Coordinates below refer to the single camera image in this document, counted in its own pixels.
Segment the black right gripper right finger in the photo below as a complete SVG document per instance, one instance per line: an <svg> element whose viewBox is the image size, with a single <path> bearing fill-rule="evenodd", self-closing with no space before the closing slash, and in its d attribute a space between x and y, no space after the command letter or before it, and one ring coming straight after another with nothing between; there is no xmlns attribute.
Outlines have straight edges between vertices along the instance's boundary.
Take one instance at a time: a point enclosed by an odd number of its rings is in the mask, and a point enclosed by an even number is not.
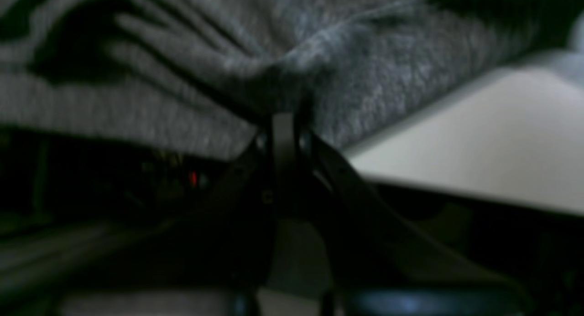
<svg viewBox="0 0 584 316"><path fill-rule="evenodd" d="M333 289L324 316L527 316L529 295L388 206L342 157L297 126L311 196L303 214L323 237Z"/></svg>

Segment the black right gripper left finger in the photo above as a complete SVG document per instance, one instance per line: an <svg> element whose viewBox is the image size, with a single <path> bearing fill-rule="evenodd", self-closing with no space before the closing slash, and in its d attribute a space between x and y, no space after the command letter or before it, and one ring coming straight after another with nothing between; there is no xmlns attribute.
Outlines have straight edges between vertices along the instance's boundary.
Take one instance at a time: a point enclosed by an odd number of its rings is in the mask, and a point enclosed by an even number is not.
<svg viewBox="0 0 584 316"><path fill-rule="evenodd" d="M257 288L267 277L276 219L294 209L295 117L277 113L200 206L176 229L149 242L169 257L178 248L181 278L196 284L80 291L63 296L53 316L260 316Z"/></svg>

